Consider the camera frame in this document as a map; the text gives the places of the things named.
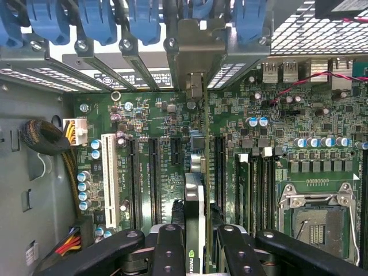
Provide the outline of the black RAM slot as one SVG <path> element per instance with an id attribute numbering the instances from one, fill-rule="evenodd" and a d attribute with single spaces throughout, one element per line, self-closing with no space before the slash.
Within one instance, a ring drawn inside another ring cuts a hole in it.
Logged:
<path id="1" fill-rule="evenodd" d="M 271 158 L 271 170 L 270 170 L 270 227 L 271 229 L 274 229 L 275 227 L 275 207 L 276 207 L 276 197 L 275 197 L 275 191 L 276 191 L 276 183 L 275 183 L 275 167 L 276 167 L 276 160 L 275 157 Z"/>
<path id="2" fill-rule="evenodd" d="M 258 230 L 258 199 L 259 199 L 259 163 L 258 158 L 251 159 L 251 210 L 252 210 L 252 233 Z"/>
<path id="3" fill-rule="evenodd" d="M 262 229 L 268 227 L 270 222 L 270 158 L 273 152 L 271 147 L 264 147 L 261 152 L 261 215 L 262 215 Z"/>
<path id="4" fill-rule="evenodd" d="M 361 266 L 365 267 L 368 266 L 368 149 L 362 153 Z"/>

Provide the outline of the CPU socket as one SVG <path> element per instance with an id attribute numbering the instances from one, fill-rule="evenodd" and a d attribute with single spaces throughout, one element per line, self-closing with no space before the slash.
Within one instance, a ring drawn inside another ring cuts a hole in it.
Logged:
<path id="1" fill-rule="evenodd" d="M 356 197 L 343 182 L 337 191 L 298 191 L 287 183 L 278 203 L 277 230 L 356 266 L 360 263 Z"/>

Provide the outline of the white PCI expansion slot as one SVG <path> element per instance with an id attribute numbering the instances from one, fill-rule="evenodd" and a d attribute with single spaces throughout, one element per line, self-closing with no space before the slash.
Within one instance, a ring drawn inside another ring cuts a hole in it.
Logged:
<path id="1" fill-rule="evenodd" d="M 120 222 L 120 207 L 116 135 L 114 133 L 103 134 L 101 141 L 106 227 L 117 228 Z"/>

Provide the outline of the short black expansion slot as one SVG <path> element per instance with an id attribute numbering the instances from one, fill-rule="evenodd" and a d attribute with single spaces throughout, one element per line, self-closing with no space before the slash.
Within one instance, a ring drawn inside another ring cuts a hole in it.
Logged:
<path id="1" fill-rule="evenodd" d="M 172 137 L 170 139 L 171 147 L 171 164 L 182 164 L 182 142 L 180 137 Z"/>

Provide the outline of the green Dell motherboard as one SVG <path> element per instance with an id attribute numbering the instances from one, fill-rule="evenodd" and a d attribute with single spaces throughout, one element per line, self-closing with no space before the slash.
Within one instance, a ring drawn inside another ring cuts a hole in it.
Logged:
<path id="1" fill-rule="evenodd" d="M 298 191 L 337 191 L 351 184 L 356 197 L 356 232 L 361 266 L 361 211 L 363 150 L 368 150 L 368 94 L 363 88 L 322 94 L 300 90 L 274 102 L 264 89 L 212 92 L 208 96 L 210 134 L 211 217 L 214 227 L 238 224 L 252 233 L 251 159 L 259 163 L 258 230 L 261 215 L 261 152 L 271 147 L 276 160 L 278 203 L 287 183 Z M 184 203 L 185 173 L 189 170 L 191 127 L 183 92 L 81 95 L 75 114 L 87 130 L 87 141 L 77 150 L 79 208 L 95 225 L 98 240 L 131 228 L 127 141 L 137 141 L 141 190 L 141 231 L 152 224 L 148 139 L 160 142 L 161 206 L 163 223 L 171 223 L 175 200 Z M 116 135 L 120 222 L 106 227 L 101 135 Z M 214 137 L 226 143 L 226 217 L 216 202 Z M 182 164 L 171 164 L 170 139 L 180 137 Z"/>

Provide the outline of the grey power supply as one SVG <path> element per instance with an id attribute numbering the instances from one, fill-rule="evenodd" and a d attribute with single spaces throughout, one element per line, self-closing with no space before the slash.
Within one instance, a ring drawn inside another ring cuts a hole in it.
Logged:
<path id="1" fill-rule="evenodd" d="M 30 119 L 60 125 L 73 114 L 69 95 L 0 80 L 0 276 L 30 276 L 75 220 L 62 158 L 20 138 Z"/>

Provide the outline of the metal USB port stack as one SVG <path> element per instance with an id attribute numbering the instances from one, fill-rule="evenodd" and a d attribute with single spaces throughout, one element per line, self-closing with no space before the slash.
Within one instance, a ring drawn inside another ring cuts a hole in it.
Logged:
<path id="1" fill-rule="evenodd" d="M 283 63 L 283 82 L 294 83 L 298 81 L 298 63 L 288 61 Z"/>
<path id="2" fill-rule="evenodd" d="M 263 83 L 278 83 L 278 73 L 280 64 L 277 62 L 262 63 L 262 81 Z"/>

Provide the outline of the teal serial port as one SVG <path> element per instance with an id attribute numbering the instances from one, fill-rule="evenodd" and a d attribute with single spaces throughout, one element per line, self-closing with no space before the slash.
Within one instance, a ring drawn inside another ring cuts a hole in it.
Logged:
<path id="1" fill-rule="evenodd" d="M 354 78 L 368 78 L 368 61 L 356 60 L 352 67 Z"/>

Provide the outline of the blue card retention clip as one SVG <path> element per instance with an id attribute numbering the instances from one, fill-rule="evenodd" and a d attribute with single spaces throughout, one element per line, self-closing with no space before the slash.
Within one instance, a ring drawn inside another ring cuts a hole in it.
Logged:
<path id="1" fill-rule="evenodd" d="M 143 45 L 160 41 L 159 0 L 128 0 L 130 32 Z"/>
<path id="2" fill-rule="evenodd" d="M 54 45 L 70 42 L 70 24 L 60 0 L 26 0 L 34 32 Z"/>
<path id="3" fill-rule="evenodd" d="M 232 12 L 237 41 L 246 44 L 261 37 L 267 0 L 235 0 Z"/>
<path id="4" fill-rule="evenodd" d="M 191 0 L 192 18 L 203 19 L 210 14 L 214 0 Z"/>
<path id="5" fill-rule="evenodd" d="M 20 22 L 8 7 L 6 0 L 0 0 L 0 46 L 9 49 L 23 47 Z"/>
<path id="6" fill-rule="evenodd" d="M 78 0 L 78 8 L 88 38 L 102 46 L 117 42 L 117 25 L 110 0 Z"/>

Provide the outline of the open grey PC case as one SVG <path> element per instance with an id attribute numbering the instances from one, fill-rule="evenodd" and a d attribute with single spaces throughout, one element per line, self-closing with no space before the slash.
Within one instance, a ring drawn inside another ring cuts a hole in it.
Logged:
<path id="1" fill-rule="evenodd" d="M 74 114 L 55 125 L 64 132 L 77 158 L 78 147 L 87 141 L 87 130 L 75 114 L 81 95 L 183 92 L 178 72 L 178 25 L 192 18 L 191 0 L 159 0 L 160 41 L 143 45 L 130 32 L 128 0 L 110 0 L 117 25 L 117 42 L 102 46 L 86 36 L 78 0 L 60 0 L 70 24 L 70 42 L 54 45 L 37 35 L 29 21 L 26 0 L 6 0 L 21 25 L 23 47 L 0 46 L 0 81 L 69 95 Z M 208 76 L 212 92 L 259 90 L 273 92 L 274 102 L 300 90 L 322 94 L 334 90 L 363 88 L 368 78 L 352 76 L 356 60 L 368 61 L 368 0 L 267 0 L 260 38 L 239 44 L 232 12 L 235 0 L 214 0 L 210 14 L 199 20 L 222 20 L 217 37 L 225 51 Z M 283 82 L 283 63 L 298 63 L 298 81 Z M 278 83 L 263 83 L 262 63 L 280 64 Z M 210 262 L 200 276 L 229 276 L 217 264 L 217 227 L 212 225 Z M 61 257 L 88 248 L 98 240 L 91 216 L 83 215 L 38 263 L 52 254 Z"/>

